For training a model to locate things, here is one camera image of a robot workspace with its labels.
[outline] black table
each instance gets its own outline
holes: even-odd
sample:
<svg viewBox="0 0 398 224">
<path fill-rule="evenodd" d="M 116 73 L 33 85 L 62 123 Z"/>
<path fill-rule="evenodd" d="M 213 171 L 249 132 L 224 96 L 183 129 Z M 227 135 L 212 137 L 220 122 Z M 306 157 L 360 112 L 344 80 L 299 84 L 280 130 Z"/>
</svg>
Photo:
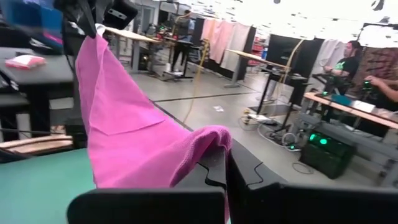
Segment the black table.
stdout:
<svg viewBox="0 0 398 224">
<path fill-rule="evenodd" d="M 0 48 L 0 55 L 11 56 L 10 49 Z M 73 89 L 73 74 L 63 55 L 43 56 L 47 64 L 21 70 L 9 68 L 4 56 L 0 56 L 0 75 L 15 91 L 26 94 L 29 106 L 30 128 L 33 131 L 50 131 L 50 91 Z"/>
<path fill-rule="evenodd" d="M 259 115 L 261 113 L 262 104 L 264 102 L 264 98 L 266 97 L 269 83 L 271 82 L 271 80 L 278 82 L 282 75 L 284 75 L 284 73 L 270 71 L 270 74 L 269 74 L 269 77 L 268 77 L 268 80 L 266 83 L 266 87 L 264 88 L 264 91 L 262 92 L 260 104 L 256 110 L 257 115 Z M 280 128 L 275 130 L 275 132 L 281 131 L 286 128 L 286 123 L 290 116 L 290 113 L 293 110 L 293 105 L 299 105 L 299 99 L 302 97 L 305 87 L 308 85 L 307 82 L 308 82 L 308 78 L 302 77 L 300 75 L 288 75 L 286 77 L 286 81 L 284 84 L 289 85 L 289 86 L 293 87 L 294 89 L 293 89 L 292 95 L 290 96 L 290 99 L 289 99 L 290 105 L 288 106 L 288 111 L 287 111 L 286 117 L 284 119 L 284 122 Z"/>
</svg>

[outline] desk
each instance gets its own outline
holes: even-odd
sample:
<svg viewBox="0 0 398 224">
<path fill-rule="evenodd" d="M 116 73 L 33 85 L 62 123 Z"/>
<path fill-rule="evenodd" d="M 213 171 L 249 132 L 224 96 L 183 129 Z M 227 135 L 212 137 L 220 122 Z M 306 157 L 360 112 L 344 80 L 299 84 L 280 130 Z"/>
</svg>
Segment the desk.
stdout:
<svg viewBox="0 0 398 224">
<path fill-rule="evenodd" d="M 132 68 L 132 72 L 134 72 L 134 73 L 138 72 L 139 51 L 140 51 L 139 50 L 139 47 L 140 47 L 139 46 L 139 42 L 148 42 L 148 43 L 151 43 L 151 44 L 160 43 L 160 41 L 158 41 L 158 40 L 154 40 L 154 39 L 148 38 L 146 36 L 133 33 L 133 32 L 128 31 L 128 30 L 118 30 L 118 29 L 111 28 L 111 27 L 106 27 L 105 29 L 107 31 L 110 31 L 110 32 L 116 34 L 116 35 L 120 35 L 122 37 L 125 37 L 125 38 L 128 38 L 128 39 L 132 40 L 133 48 L 132 48 L 132 52 L 131 52 L 132 59 L 131 59 L 130 66 Z M 116 49 L 116 55 L 118 56 L 119 55 L 119 51 L 120 51 L 119 44 L 116 46 L 116 48 L 117 48 Z"/>
<path fill-rule="evenodd" d="M 330 100 L 316 96 L 316 93 L 306 93 L 304 94 L 301 112 L 298 115 L 298 120 L 294 123 L 291 129 L 291 133 L 298 134 L 299 129 L 304 128 L 304 123 L 311 124 L 312 126 L 315 126 L 315 130 L 324 133 L 331 138 L 338 139 L 345 144 L 356 147 L 362 146 L 369 151 L 383 154 L 387 157 L 392 158 L 395 161 L 398 161 L 398 150 L 395 146 L 387 145 L 373 139 L 362 137 L 347 129 L 343 129 L 339 126 L 322 122 L 320 121 L 320 118 L 312 116 L 311 111 L 309 112 L 309 114 L 307 114 L 311 101 L 316 101 L 318 103 L 331 106 L 332 108 L 336 108 L 338 110 L 353 114 L 360 118 L 368 119 L 376 123 L 383 124 L 387 127 L 398 129 L 398 119 L 395 116 L 383 116 L 383 114 L 385 114 L 385 111 L 383 111 L 383 114 L 380 114 L 378 110 L 375 110 L 372 113 L 366 113 L 349 106 L 344 106 L 338 103 L 330 103 Z M 392 166 L 391 170 L 387 174 L 386 178 L 382 181 L 381 185 L 383 187 L 398 187 L 397 163 Z"/>
<path fill-rule="evenodd" d="M 0 55 L 3 53 L 9 55 L 9 49 L 0 48 Z M 65 56 L 45 56 L 45 59 L 46 65 L 32 70 L 9 68 L 4 59 L 0 60 L 0 75 L 13 89 L 25 93 L 29 100 L 30 126 L 33 131 L 50 131 L 49 91 L 71 89 L 72 92 L 73 88 L 73 74 Z"/>
<path fill-rule="evenodd" d="M 0 164 L 0 223 L 66 224 L 69 203 L 95 188 L 86 149 Z"/>
<path fill-rule="evenodd" d="M 242 57 L 248 58 L 250 60 L 255 60 L 255 61 L 260 62 L 260 63 L 264 63 L 264 64 L 268 64 L 268 65 L 274 65 L 274 66 L 283 68 L 284 70 L 290 70 L 290 68 L 286 67 L 285 65 L 279 65 L 279 64 L 274 63 L 274 62 L 269 62 L 267 60 L 262 59 L 260 56 L 257 56 L 257 55 L 249 54 L 249 53 L 238 51 L 238 50 L 230 50 L 230 49 L 226 49 L 226 50 L 229 51 L 229 52 L 236 53 L 237 55 L 239 55 L 239 61 L 238 61 L 238 66 L 236 66 L 236 68 L 235 68 L 234 75 L 232 76 L 232 83 L 228 84 L 228 85 L 225 85 L 224 86 L 225 88 L 240 87 L 240 85 L 238 85 L 236 82 L 238 80 L 239 65 L 241 64 L 241 58 Z"/>
</svg>

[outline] computer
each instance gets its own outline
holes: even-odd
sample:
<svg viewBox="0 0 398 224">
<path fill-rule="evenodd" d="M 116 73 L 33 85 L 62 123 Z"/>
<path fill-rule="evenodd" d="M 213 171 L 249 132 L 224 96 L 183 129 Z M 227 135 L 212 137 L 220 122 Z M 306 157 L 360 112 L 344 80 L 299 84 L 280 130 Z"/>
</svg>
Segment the computer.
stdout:
<svg viewBox="0 0 398 224">
<path fill-rule="evenodd" d="M 5 23 L 34 39 L 34 47 L 62 51 L 62 13 L 53 0 L 2 0 L 0 8 Z"/>
</svg>

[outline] man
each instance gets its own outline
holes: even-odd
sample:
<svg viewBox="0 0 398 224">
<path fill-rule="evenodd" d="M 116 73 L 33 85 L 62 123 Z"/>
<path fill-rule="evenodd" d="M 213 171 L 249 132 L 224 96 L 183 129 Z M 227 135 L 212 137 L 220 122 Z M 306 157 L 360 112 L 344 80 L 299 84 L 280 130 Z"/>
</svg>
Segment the man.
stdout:
<svg viewBox="0 0 398 224">
<path fill-rule="evenodd" d="M 188 9 L 184 11 L 184 16 L 181 19 L 175 21 L 176 26 L 179 26 L 179 30 L 183 31 L 183 34 L 179 31 L 178 32 L 178 40 L 182 40 L 184 42 L 191 42 L 193 30 L 195 29 L 195 21 L 190 19 L 191 11 Z M 183 19 L 188 19 L 188 27 L 184 27 L 178 22 L 182 21 Z M 184 60 L 187 59 L 189 53 L 189 44 L 181 44 L 176 43 L 174 47 L 174 55 L 173 55 L 173 62 L 172 62 L 172 71 L 176 72 L 174 69 L 175 64 L 177 63 L 178 56 L 182 54 L 181 58 L 181 66 L 183 66 Z"/>
<path fill-rule="evenodd" d="M 359 67 L 359 56 L 362 52 L 361 44 L 352 40 L 346 44 L 344 49 L 344 58 L 341 59 L 334 68 L 325 66 L 323 69 L 332 75 L 347 77 L 352 80 Z"/>
<path fill-rule="evenodd" d="M 398 102 L 398 91 L 390 87 L 398 86 L 398 80 L 384 80 L 374 76 L 368 76 L 365 80 L 369 80 L 372 85 L 377 86 L 390 100 Z"/>
<path fill-rule="evenodd" d="M 323 69 L 332 75 L 346 77 L 347 80 L 351 81 L 359 67 L 359 58 L 361 56 L 361 52 L 361 44 L 356 40 L 352 40 L 345 46 L 343 53 L 344 58 L 338 61 L 334 68 L 325 66 Z M 344 95 L 347 89 L 348 87 L 340 87 L 338 88 L 338 91 L 341 95 Z M 322 114 L 324 114 L 323 119 L 325 121 L 330 121 L 333 110 L 331 110 L 329 106 L 322 106 Z"/>
</svg>

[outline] wooden tabletop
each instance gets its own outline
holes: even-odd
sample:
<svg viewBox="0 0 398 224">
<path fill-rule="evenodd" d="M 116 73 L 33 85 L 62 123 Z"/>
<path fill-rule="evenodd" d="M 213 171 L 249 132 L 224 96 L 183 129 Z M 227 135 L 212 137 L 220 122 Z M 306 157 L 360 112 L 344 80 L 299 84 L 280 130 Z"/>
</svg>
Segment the wooden tabletop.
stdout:
<svg viewBox="0 0 398 224">
<path fill-rule="evenodd" d="M 32 155 L 69 146 L 72 146 L 72 137 L 64 134 L 0 143 L 0 147 L 8 151 Z"/>
<path fill-rule="evenodd" d="M 229 51 L 229 52 L 232 52 L 232 53 L 236 53 L 236 54 L 238 54 L 241 57 L 245 57 L 245 58 L 248 58 L 248 59 L 251 59 L 251 60 L 255 60 L 257 62 L 261 62 L 261 63 L 264 63 L 264 64 L 273 65 L 273 66 L 278 66 L 278 67 L 284 68 L 285 70 L 286 69 L 290 69 L 289 67 L 287 67 L 285 65 L 280 65 L 278 63 L 274 63 L 274 62 L 270 62 L 270 61 L 264 60 L 258 55 L 249 54 L 249 53 L 242 52 L 242 51 L 239 51 L 239 50 L 231 50 L 231 49 L 226 49 L 226 50 Z"/>
<path fill-rule="evenodd" d="M 319 102 L 321 104 L 331 106 L 331 107 L 336 108 L 338 110 L 353 114 L 355 116 L 359 116 L 361 118 L 368 119 L 370 121 L 374 121 L 374 122 L 379 123 L 379 124 L 383 124 L 383 125 L 385 125 L 387 127 L 398 129 L 398 122 L 395 122 L 395 121 L 391 120 L 391 118 L 382 118 L 381 115 L 376 115 L 376 114 L 372 115 L 372 114 L 369 114 L 369 113 L 366 113 L 366 112 L 351 108 L 349 106 L 341 105 L 339 103 L 330 103 L 330 100 L 322 98 L 322 97 L 319 97 L 319 96 L 315 96 L 316 94 L 318 94 L 318 93 L 305 93 L 304 97 L 306 97 L 306 98 L 308 98 L 310 100 Z"/>
<path fill-rule="evenodd" d="M 120 35 L 122 37 L 131 39 L 131 40 L 138 40 L 138 41 L 143 41 L 143 42 L 151 42 L 151 43 L 154 43 L 154 44 L 160 43 L 160 41 L 158 41 L 158 40 L 154 40 L 154 39 L 151 39 L 149 37 L 146 37 L 146 36 L 143 36 L 143 35 L 139 35 L 139 34 L 133 33 L 133 32 L 128 31 L 128 30 L 119 30 L 119 29 L 115 29 L 115 28 L 111 28 L 111 27 L 106 27 L 105 29 L 110 31 L 110 32 L 112 32 L 112 33 L 114 33 L 114 34 Z"/>
</svg>

